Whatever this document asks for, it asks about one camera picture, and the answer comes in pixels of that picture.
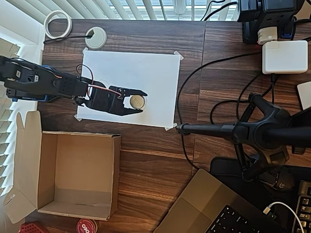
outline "white paper sheet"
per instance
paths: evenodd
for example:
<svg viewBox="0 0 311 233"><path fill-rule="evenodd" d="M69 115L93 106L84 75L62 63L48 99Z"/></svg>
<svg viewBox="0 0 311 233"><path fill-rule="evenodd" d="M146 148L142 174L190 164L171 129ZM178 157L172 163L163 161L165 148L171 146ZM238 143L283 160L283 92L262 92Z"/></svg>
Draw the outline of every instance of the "white paper sheet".
<svg viewBox="0 0 311 233"><path fill-rule="evenodd" d="M94 80L102 82L106 87L113 85L138 89L148 96L142 113L116 116L78 106L78 118L173 127L179 55L85 51L83 64L93 71ZM90 78L86 68L83 68L82 76ZM125 107L130 107L129 100L129 97L125 98Z"/></svg>

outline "cardboard box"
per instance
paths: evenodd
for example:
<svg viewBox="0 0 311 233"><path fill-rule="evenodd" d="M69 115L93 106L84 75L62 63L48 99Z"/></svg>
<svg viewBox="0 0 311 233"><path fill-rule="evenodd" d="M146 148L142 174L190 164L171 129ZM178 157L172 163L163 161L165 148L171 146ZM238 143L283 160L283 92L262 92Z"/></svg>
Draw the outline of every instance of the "cardboard box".
<svg viewBox="0 0 311 233"><path fill-rule="evenodd" d="M120 135L47 132L38 111L17 115L14 186L4 200L13 223L40 213L107 220L116 211Z"/></svg>

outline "computer mouse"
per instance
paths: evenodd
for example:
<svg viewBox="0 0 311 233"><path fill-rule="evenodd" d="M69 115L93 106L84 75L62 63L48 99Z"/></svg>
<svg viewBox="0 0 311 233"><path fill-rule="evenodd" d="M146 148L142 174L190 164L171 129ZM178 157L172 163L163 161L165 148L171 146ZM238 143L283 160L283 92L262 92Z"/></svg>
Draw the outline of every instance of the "computer mouse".
<svg viewBox="0 0 311 233"><path fill-rule="evenodd" d="M257 179L277 191L290 191L295 186L293 175L284 166L266 171L258 176Z"/></svg>

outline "laptop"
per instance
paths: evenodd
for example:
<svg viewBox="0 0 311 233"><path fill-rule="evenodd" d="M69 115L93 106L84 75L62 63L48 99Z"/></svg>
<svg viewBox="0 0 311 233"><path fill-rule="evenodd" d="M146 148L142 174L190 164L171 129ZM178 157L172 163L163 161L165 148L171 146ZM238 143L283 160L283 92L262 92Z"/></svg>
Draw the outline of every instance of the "laptop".
<svg viewBox="0 0 311 233"><path fill-rule="evenodd" d="M262 211L199 169L154 233L283 233Z"/></svg>

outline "wooden desk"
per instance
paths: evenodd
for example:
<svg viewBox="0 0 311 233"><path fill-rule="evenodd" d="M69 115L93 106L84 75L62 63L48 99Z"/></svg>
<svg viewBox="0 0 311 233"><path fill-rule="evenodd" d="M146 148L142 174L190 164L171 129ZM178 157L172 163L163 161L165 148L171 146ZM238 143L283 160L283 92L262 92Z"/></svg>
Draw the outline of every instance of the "wooden desk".
<svg viewBox="0 0 311 233"><path fill-rule="evenodd" d="M84 35L92 26L103 27L107 32L107 43L102 50L169 54L177 50L185 57L181 61L179 86L202 62L260 50L256 45L242 43L241 24L236 22L208 22L205 25L204 22L186 21L74 20L71 34ZM50 29L61 32L64 27L58 22ZM311 28L304 25L297 29L296 38L309 35ZM84 47L83 39L48 44L43 63L74 74L75 67L82 62ZM221 100L236 99L260 71L260 63L260 55L249 56L197 72L180 98L184 122L208 123L213 105ZM310 80L309 73L282 76L276 84L276 103L291 113L299 111L295 85ZM270 77L263 76L246 92L261 93L269 84ZM174 130L166 132L156 127L91 120L78 122L74 118L76 106L65 99L51 104L39 103L38 110L43 130L122 135L119 209L108 222L101 222L100 233L152 232L195 173L184 157L180 136ZM214 120L234 121L234 113L234 104L222 106L215 112ZM185 142L187 153L197 166L209 168L215 156L235 156L232 145L221 139L190 135L185 137ZM310 155L308 151L302 156L292 156L290 162L311 165ZM27 221L35 220L50 233L74 233L78 221L35 212L27 217Z"/></svg>

